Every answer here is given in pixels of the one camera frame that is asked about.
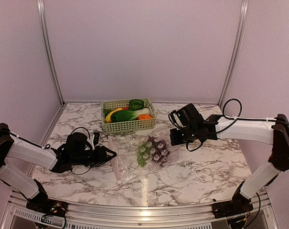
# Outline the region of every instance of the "plastic bag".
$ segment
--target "plastic bag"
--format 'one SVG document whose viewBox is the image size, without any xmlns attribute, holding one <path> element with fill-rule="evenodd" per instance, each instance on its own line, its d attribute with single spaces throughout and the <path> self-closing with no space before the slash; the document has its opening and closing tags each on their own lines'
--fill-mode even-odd
<svg viewBox="0 0 289 229">
<path fill-rule="evenodd" d="M 166 168 L 177 158 L 177 150 L 171 146 L 170 132 L 166 126 L 148 135 L 110 136 L 108 148 L 117 152 L 111 165 L 119 184 Z"/>
</svg>

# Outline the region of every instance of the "white marble surface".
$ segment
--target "white marble surface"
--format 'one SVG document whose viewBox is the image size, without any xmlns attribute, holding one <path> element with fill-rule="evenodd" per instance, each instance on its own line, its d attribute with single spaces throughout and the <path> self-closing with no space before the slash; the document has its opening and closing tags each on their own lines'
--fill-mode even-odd
<svg viewBox="0 0 289 229">
<path fill-rule="evenodd" d="M 172 125 L 168 113 L 184 104 L 154 104 L 156 127 Z M 214 105 L 196 105 L 204 118 L 219 114 Z M 107 146 L 107 136 L 101 129 L 101 104 L 68 104 L 60 117 L 49 144 L 57 148 L 73 129 L 84 126 L 92 133 L 101 132 L 101 143 Z M 122 134 L 133 138 L 138 133 Z M 208 140 L 202 148 L 188 152 L 178 147 L 179 157 L 168 167 L 147 177 L 138 177 L 119 185 L 110 163 L 76 176 L 71 172 L 52 173 L 37 166 L 33 178 L 40 181 L 49 197 L 82 203 L 116 206 L 176 206 L 212 202 L 231 198 L 237 186 L 250 170 L 235 140 Z M 86 171 L 76 167 L 75 173 Z"/>
</svg>

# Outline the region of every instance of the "basket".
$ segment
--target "basket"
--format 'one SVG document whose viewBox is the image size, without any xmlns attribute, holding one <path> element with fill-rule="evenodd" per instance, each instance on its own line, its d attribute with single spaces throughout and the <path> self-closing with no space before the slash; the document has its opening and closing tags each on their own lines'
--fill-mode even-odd
<svg viewBox="0 0 289 229">
<path fill-rule="evenodd" d="M 151 119 L 144 120 L 134 120 L 127 122 L 119 123 L 106 123 L 104 117 L 104 109 L 115 110 L 119 107 L 128 107 L 128 103 L 131 99 L 119 100 L 119 101 L 110 101 L 102 103 L 102 128 L 107 134 L 115 134 L 129 131 L 137 130 L 147 130 L 154 128 L 156 120 L 156 112 L 150 100 L 148 98 L 143 98 L 140 100 L 144 101 L 144 107 L 150 110 L 150 115 L 153 117 Z"/>
</svg>

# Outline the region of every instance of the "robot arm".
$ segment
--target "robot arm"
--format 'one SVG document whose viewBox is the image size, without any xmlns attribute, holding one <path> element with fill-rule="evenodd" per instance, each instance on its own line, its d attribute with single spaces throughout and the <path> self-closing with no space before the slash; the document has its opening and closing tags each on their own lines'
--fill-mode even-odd
<svg viewBox="0 0 289 229">
<path fill-rule="evenodd" d="M 180 120 L 181 125 L 177 123 L 175 117 Z M 251 198 L 261 188 L 272 183 L 280 172 L 289 169 L 289 126 L 286 125 L 289 122 L 283 114 L 279 114 L 277 118 L 267 118 L 266 121 L 262 119 L 228 120 L 223 115 L 211 115 L 204 120 L 194 105 L 188 104 L 178 111 L 173 111 L 169 119 L 177 127 L 177 129 L 171 129 L 173 146 L 188 144 L 196 139 L 203 143 L 207 139 L 227 138 L 259 141 L 273 145 L 268 161 L 238 187 L 232 200 L 213 204 L 215 218 L 252 211 Z"/>
<path fill-rule="evenodd" d="M 98 146 L 98 138 L 99 133 L 95 132 L 95 149 L 82 133 L 69 135 L 66 143 L 58 149 L 45 148 L 12 133 L 6 124 L 0 124 L 0 180 L 24 195 L 28 200 L 27 208 L 63 217 L 67 203 L 49 199 L 42 185 L 22 173 L 9 158 L 28 161 L 55 173 L 69 171 L 74 165 L 98 167 L 117 155 L 104 146 Z"/>
</svg>

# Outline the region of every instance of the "vent grille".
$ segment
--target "vent grille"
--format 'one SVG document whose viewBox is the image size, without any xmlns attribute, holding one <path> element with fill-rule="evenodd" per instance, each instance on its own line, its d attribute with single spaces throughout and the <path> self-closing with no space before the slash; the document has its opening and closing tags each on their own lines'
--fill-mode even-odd
<svg viewBox="0 0 289 229">
<path fill-rule="evenodd" d="M 42 220 L 41 213 L 31 212 L 26 209 L 17 208 L 15 210 L 14 215 L 19 216 L 24 219 L 28 219 L 30 221 L 42 223 L 45 225 L 52 225 L 53 227 L 56 227 L 56 228 L 61 228 L 60 225 L 64 224 L 64 220 L 62 218 L 52 219 L 52 221 L 47 220 L 47 219 Z M 99 227 L 96 225 L 69 222 L 67 220 L 65 229 L 118 229 L 118 227 Z M 203 223 L 203 224 L 189 225 L 186 227 L 168 227 L 168 228 L 162 228 L 162 229 L 212 229 L 212 225 L 211 223 Z"/>
</svg>

